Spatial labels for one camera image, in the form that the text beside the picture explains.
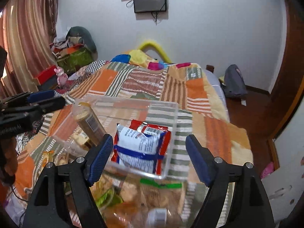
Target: blue gripper pad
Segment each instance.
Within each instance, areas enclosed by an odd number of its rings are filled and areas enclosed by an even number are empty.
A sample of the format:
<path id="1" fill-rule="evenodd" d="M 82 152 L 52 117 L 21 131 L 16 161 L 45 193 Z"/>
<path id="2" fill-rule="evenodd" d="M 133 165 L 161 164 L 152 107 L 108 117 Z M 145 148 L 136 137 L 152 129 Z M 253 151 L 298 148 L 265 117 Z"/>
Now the blue gripper pad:
<path id="1" fill-rule="evenodd" d="M 37 93 L 31 93 L 30 96 L 27 98 L 28 103 L 36 103 L 42 100 L 50 99 L 55 96 L 55 90 L 47 90 L 41 91 Z"/>
<path id="2" fill-rule="evenodd" d="M 194 135 L 186 137 L 186 150 L 199 180 L 205 183 L 207 187 L 211 187 L 217 173 L 211 152 L 202 147 Z"/>
<path id="3" fill-rule="evenodd" d="M 100 179 L 103 169 L 113 151 L 113 138 L 111 135 L 104 135 L 97 147 L 92 147 L 85 156 L 86 165 L 84 176 L 88 184 L 93 186 Z"/>

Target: curtain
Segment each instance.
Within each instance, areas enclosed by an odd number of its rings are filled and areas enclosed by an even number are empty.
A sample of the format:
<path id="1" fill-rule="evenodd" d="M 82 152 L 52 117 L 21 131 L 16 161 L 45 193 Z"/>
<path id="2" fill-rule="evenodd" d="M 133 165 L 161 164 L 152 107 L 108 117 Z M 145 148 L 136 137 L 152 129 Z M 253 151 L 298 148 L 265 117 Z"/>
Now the curtain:
<path id="1" fill-rule="evenodd" d="M 0 97 L 37 91 L 33 78 L 55 64 L 58 0 L 9 0 L 0 18 L 0 45 L 8 52 Z"/>

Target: black cable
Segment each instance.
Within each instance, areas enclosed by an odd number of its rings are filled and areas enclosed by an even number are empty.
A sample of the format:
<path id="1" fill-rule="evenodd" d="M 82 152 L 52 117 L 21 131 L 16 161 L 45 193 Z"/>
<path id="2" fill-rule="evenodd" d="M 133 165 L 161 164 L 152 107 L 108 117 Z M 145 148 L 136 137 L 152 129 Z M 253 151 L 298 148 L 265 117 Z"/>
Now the black cable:
<path id="1" fill-rule="evenodd" d="M 13 193 L 13 190 L 6 196 L 6 198 L 10 197 L 10 195 Z"/>
<path id="2" fill-rule="evenodd" d="M 22 219 L 22 217 L 24 216 L 24 214 L 25 214 L 25 211 L 24 211 L 24 213 L 20 216 L 20 219 L 19 219 L 19 228 L 21 227 L 21 219 Z"/>
<path id="3" fill-rule="evenodd" d="M 19 142 L 21 142 L 21 145 L 22 145 L 22 150 L 23 150 L 23 143 L 22 143 L 22 139 L 18 139 L 18 140 L 17 140 L 17 149 L 18 149 L 17 154 L 18 154 L 18 155 L 20 155 L 20 150 L 19 150 Z"/>
<path id="4" fill-rule="evenodd" d="M 13 186 L 11 186 L 11 188 L 12 188 L 12 192 L 13 192 L 13 194 L 19 199 L 19 200 L 21 200 L 21 201 L 24 201 L 24 202 L 26 202 L 26 203 L 28 203 L 28 201 L 27 200 L 25 200 L 25 199 L 22 199 L 22 198 L 20 198 L 20 197 L 18 197 L 17 195 L 16 195 L 16 193 L 15 193 L 15 191 L 14 191 L 14 189 L 13 189 Z"/>
<path id="5" fill-rule="evenodd" d="M 126 7 L 127 7 L 127 8 L 131 8 L 133 5 L 134 5 L 134 1 L 133 1 L 133 0 L 130 0 L 130 1 L 127 2 Z"/>
<path id="6" fill-rule="evenodd" d="M 167 1 L 165 1 L 165 3 L 163 4 L 162 8 L 159 11 L 151 12 L 151 14 L 153 16 L 153 19 L 154 19 L 154 22 L 155 22 L 156 25 L 157 25 L 157 16 L 158 16 L 159 12 L 162 11 L 163 7 L 166 5 L 166 2 Z"/>

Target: pink stuffed toy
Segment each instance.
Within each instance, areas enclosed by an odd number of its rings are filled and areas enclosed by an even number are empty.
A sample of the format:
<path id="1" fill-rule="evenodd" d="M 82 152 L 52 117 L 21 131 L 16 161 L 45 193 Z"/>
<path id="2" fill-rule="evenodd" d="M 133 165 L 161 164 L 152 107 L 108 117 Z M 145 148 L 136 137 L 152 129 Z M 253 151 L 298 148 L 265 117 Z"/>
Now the pink stuffed toy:
<path id="1" fill-rule="evenodd" d="M 58 86 L 62 88 L 66 84 L 68 76 L 64 73 L 64 70 L 61 67 L 57 67 L 56 69 L 54 69 L 54 71 L 57 75 Z"/>
<path id="2" fill-rule="evenodd" d="M 267 177 L 268 175 L 270 175 L 271 173 L 273 173 L 275 171 L 275 166 L 273 165 L 273 162 L 270 162 L 265 169 L 263 170 L 262 174 L 261 174 L 261 179 Z"/>

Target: food package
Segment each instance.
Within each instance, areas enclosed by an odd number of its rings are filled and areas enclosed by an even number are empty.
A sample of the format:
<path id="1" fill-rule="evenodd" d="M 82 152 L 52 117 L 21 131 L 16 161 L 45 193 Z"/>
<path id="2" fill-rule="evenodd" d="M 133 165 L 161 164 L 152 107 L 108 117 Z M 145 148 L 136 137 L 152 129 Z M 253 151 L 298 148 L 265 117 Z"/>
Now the food package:
<path id="1" fill-rule="evenodd" d="M 55 165 L 58 166 L 58 165 L 68 164 L 69 158 L 70 158 L 69 153 L 62 153 L 57 156 L 57 158 L 55 160 Z"/>
<path id="2" fill-rule="evenodd" d="M 141 209 L 130 222 L 132 228 L 179 228 L 182 219 L 174 210 L 153 208 L 147 211 Z"/>
<path id="3" fill-rule="evenodd" d="M 140 207 L 136 202 L 124 202 L 105 209 L 102 217 L 110 228 L 132 228 L 132 219 L 138 215 Z"/>
<path id="4" fill-rule="evenodd" d="M 100 179 L 90 187 L 93 199 L 98 200 L 109 188 L 112 187 L 112 180 L 105 176 L 101 175 Z"/>
<path id="5" fill-rule="evenodd" d="M 140 179 L 134 178 L 134 176 L 130 174 L 126 176 L 119 193 L 125 202 L 139 200 L 139 180 Z"/>
<path id="6" fill-rule="evenodd" d="M 183 184 L 167 182 L 162 181 L 162 184 L 158 184 L 154 180 L 142 178 L 140 180 L 140 202 L 149 210 L 166 208 L 177 212 L 183 193 Z"/>
<path id="7" fill-rule="evenodd" d="M 145 135 L 118 124 L 111 161 L 160 175 L 165 154 L 162 146 L 166 134 L 167 132 Z"/>
<path id="8" fill-rule="evenodd" d="M 106 131 L 98 120 L 91 105 L 80 102 L 78 105 L 73 106 L 72 113 L 83 132 L 87 134 L 95 146 L 97 146 L 106 134 Z"/>
<path id="9" fill-rule="evenodd" d="M 158 135 L 166 132 L 159 152 L 160 155 L 165 155 L 171 139 L 171 131 L 168 130 L 168 127 L 141 122 L 138 120 L 132 120 L 129 128 L 134 129 L 138 132 L 142 132 L 146 135 Z"/>
<path id="10" fill-rule="evenodd" d="M 123 199 L 115 192 L 115 188 L 112 186 L 100 198 L 95 200 L 95 203 L 99 211 L 102 212 L 106 208 L 123 203 Z"/>
<path id="11" fill-rule="evenodd" d="M 47 163 L 53 162 L 53 161 L 54 161 L 54 151 L 43 152 L 42 153 L 42 164 L 41 164 L 41 168 L 39 170 L 39 175 L 42 172 L 42 170 L 45 167 L 45 165 Z"/>
<path id="12" fill-rule="evenodd" d="M 72 139 L 84 150 L 88 151 L 94 143 L 87 136 L 85 132 L 83 132 L 82 128 L 78 127 L 76 131 L 72 134 Z"/>
<path id="13" fill-rule="evenodd" d="M 107 208 L 102 217 L 111 228 L 179 228 L 182 224 L 177 212 L 166 208 L 148 210 L 136 202 L 125 202 Z"/>

